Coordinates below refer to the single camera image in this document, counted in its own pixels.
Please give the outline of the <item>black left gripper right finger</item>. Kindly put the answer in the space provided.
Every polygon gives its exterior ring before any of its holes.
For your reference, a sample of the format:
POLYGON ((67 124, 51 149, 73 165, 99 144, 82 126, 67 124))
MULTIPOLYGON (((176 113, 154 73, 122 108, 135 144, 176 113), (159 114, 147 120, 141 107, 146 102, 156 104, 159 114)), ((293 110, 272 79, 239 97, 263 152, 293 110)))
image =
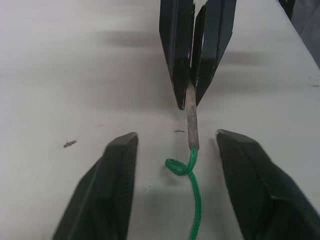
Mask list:
POLYGON ((246 240, 318 240, 320 216, 261 145, 219 129, 216 140, 230 201, 246 240))

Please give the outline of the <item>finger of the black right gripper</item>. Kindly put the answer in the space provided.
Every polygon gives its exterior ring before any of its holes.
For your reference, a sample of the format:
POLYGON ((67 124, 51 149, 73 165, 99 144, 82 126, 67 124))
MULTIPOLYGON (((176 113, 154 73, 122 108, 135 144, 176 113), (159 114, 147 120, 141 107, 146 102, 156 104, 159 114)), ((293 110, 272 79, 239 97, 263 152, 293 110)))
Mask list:
POLYGON ((177 106, 185 107, 191 74, 195 4, 192 0, 161 0, 159 35, 177 106))
POLYGON ((236 0, 208 0, 196 16, 191 80, 198 105, 209 88, 233 33, 236 0))

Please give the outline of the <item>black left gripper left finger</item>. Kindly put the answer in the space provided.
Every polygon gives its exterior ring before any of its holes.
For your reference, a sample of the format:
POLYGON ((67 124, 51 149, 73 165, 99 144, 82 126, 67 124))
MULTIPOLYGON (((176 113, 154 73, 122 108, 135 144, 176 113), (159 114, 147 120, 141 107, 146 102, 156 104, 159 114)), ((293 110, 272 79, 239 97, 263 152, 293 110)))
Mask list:
POLYGON ((111 141, 80 179, 53 234, 54 240, 125 240, 128 236, 138 134, 111 141))

